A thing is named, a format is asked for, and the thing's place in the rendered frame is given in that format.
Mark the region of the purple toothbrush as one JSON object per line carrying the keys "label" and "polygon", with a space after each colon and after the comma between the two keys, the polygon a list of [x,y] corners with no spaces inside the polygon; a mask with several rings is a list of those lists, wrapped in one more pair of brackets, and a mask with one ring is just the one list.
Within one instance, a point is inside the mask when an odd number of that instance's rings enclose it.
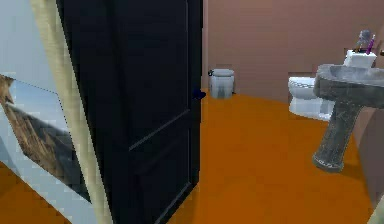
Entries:
{"label": "purple toothbrush", "polygon": [[372,36],[372,38],[371,38],[371,40],[369,42],[369,45],[368,45],[368,47],[366,49],[366,52],[365,52],[367,55],[369,55],[371,53],[371,51],[372,51],[372,48],[373,48],[373,45],[374,45],[374,42],[375,42],[375,38],[376,38],[376,35],[373,34],[373,36]]}

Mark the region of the grey lidded waste bin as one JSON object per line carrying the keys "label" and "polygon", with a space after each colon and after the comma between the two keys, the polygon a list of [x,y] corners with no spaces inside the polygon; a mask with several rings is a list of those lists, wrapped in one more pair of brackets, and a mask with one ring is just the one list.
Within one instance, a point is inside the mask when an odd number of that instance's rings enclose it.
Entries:
{"label": "grey lidded waste bin", "polygon": [[234,91],[234,71],[212,69],[208,72],[210,95],[216,99],[230,98]]}

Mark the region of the white toothbrush holder box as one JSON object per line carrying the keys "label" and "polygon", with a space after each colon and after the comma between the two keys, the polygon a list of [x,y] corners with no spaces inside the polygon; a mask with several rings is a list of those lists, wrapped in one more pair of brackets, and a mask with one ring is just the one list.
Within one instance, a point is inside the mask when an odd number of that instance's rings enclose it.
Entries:
{"label": "white toothbrush holder box", "polygon": [[366,54],[348,50],[344,60],[344,65],[349,67],[371,68],[376,58],[377,56],[373,52]]}

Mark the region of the grey stone pedestal sink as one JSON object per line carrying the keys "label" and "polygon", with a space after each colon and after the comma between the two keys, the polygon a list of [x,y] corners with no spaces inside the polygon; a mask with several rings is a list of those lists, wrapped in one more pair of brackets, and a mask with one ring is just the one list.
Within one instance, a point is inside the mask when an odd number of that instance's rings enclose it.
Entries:
{"label": "grey stone pedestal sink", "polygon": [[325,172],[339,173],[360,111],[364,107],[384,109],[384,69],[322,64],[316,72],[313,92],[334,102],[334,107],[312,162]]}

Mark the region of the white toilet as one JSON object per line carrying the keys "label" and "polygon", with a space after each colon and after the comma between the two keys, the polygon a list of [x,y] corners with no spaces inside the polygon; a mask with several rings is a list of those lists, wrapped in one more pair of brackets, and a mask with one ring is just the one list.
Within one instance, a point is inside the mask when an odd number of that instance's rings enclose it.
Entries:
{"label": "white toilet", "polygon": [[289,93],[292,95],[289,111],[293,114],[328,122],[331,118],[334,102],[324,100],[314,94],[313,77],[290,77]]}

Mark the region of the black room door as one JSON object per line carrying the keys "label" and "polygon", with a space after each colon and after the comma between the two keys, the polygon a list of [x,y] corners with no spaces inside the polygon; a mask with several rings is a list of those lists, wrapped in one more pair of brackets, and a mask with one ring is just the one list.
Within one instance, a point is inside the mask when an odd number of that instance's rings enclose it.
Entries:
{"label": "black room door", "polygon": [[199,181],[203,0],[56,0],[113,224],[166,224]]}

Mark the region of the framed mountain landscape picture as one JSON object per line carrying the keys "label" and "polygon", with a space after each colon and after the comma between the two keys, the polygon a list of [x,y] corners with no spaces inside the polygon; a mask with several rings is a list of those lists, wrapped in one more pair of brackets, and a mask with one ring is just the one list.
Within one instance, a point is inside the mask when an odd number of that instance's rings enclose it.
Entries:
{"label": "framed mountain landscape picture", "polygon": [[22,156],[90,202],[58,95],[0,74],[0,109]]}

